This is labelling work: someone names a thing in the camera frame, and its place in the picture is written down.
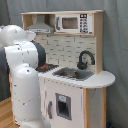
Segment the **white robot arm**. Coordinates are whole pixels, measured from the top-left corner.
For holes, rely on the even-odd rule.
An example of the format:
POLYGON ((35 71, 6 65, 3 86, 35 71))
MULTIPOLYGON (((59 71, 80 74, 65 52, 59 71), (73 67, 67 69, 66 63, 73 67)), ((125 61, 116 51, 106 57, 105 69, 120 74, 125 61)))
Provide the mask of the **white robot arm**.
POLYGON ((19 128, 51 128, 41 112, 41 94, 36 69, 46 62, 46 53, 39 43, 27 39, 17 25, 5 26, 0 32, 0 52, 12 78, 12 110, 19 128))

